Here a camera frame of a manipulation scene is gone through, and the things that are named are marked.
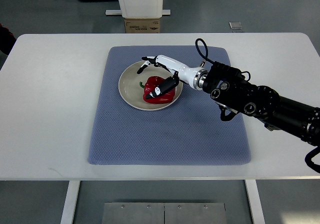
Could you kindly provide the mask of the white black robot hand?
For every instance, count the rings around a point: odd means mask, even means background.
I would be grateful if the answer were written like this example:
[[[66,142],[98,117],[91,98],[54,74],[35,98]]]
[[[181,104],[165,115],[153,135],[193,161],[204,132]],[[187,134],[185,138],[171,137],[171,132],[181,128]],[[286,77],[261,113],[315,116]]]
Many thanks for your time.
[[[141,59],[144,60],[144,63],[138,69],[137,74],[141,74],[149,65],[163,68],[172,74],[172,76],[166,78],[148,93],[146,99],[154,99],[163,96],[178,86],[179,82],[188,84],[191,88],[198,91],[203,89],[204,80],[208,74],[208,71],[204,69],[203,66],[189,67],[186,64],[165,55],[145,56]]]

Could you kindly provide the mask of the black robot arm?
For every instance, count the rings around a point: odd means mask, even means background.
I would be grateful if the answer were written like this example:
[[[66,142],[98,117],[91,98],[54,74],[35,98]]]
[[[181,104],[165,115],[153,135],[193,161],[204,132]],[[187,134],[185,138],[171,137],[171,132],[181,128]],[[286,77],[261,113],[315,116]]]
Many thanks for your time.
[[[197,87],[210,95],[220,109],[220,119],[232,120],[238,113],[260,120],[270,131],[282,130],[314,146],[304,158],[315,172],[319,164],[313,158],[320,153],[320,109],[280,96],[274,89],[249,82],[251,74],[238,68],[212,61],[208,74],[197,81]]]

